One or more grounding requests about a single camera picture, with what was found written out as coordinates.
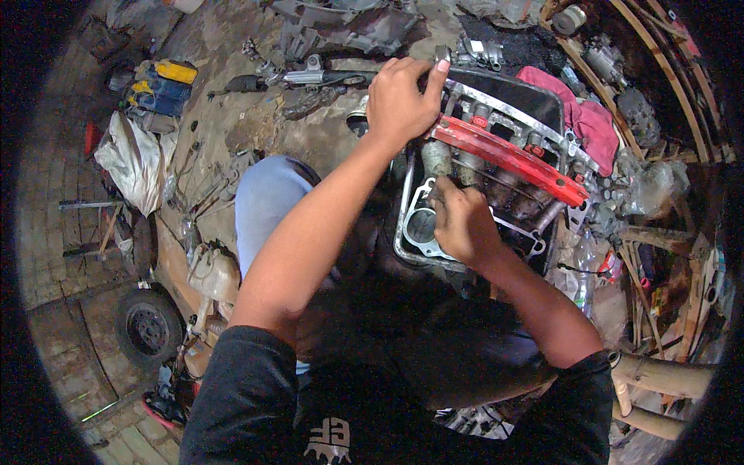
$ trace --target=left hand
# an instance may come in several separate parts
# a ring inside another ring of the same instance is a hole
[[[426,91],[421,94],[416,82],[429,69]],[[448,71],[446,60],[432,68],[426,60],[390,58],[369,88],[369,136],[389,141],[397,153],[412,138],[423,134],[439,116]]]

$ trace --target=wheel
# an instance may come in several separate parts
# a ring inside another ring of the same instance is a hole
[[[114,326],[121,351],[145,371],[174,357],[184,332],[179,311],[150,289],[135,289],[122,298]]]

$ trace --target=red rag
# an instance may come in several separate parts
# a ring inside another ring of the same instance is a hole
[[[572,128],[578,138],[583,139],[584,150],[600,165],[599,174],[612,174],[612,162],[620,142],[612,128],[610,112],[591,100],[579,104],[566,84],[533,66],[525,66],[519,70],[516,78],[558,95],[563,100],[565,125]]]

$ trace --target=hand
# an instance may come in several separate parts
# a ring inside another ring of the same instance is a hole
[[[478,272],[509,252],[483,193],[473,187],[458,189],[446,176],[439,176],[434,188],[434,238],[442,250]]]
[[[428,69],[426,92],[421,94],[416,82]],[[397,153],[412,138],[423,134],[439,116],[448,71],[446,60],[432,68],[425,60],[390,58],[369,87],[369,136],[394,144]]]

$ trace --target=red object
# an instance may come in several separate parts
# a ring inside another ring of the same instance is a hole
[[[88,124],[86,125],[86,147],[84,150],[86,156],[93,152],[93,149],[100,142],[101,137],[103,137],[103,135],[100,133],[100,129],[98,129],[96,123],[88,121]]]
[[[543,149],[539,145],[527,144],[525,145],[525,152],[531,153],[534,156],[539,156],[540,158],[542,158],[542,156],[545,154],[545,149]]]
[[[174,422],[164,419],[154,410],[152,410],[149,405],[147,405],[147,392],[142,394],[142,406],[144,407],[144,410],[147,412],[147,414],[150,415],[152,418],[155,418],[155,420],[161,425],[165,426],[168,429],[178,428],[178,425],[176,425]]]
[[[578,207],[589,197],[582,185],[551,165],[473,124],[442,115],[432,137],[519,174],[570,207]]]
[[[587,100],[581,105],[574,93],[557,77],[532,66],[525,66],[516,75],[526,83],[555,92],[563,100],[565,125],[583,139],[586,153],[600,165],[600,175],[612,174],[612,162],[618,151],[619,140],[612,128],[612,115],[599,103]]]
[[[470,124],[475,124],[476,126],[485,128],[488,126],[488,120],[482,116],[473,115],[472,118],[470,118]]]

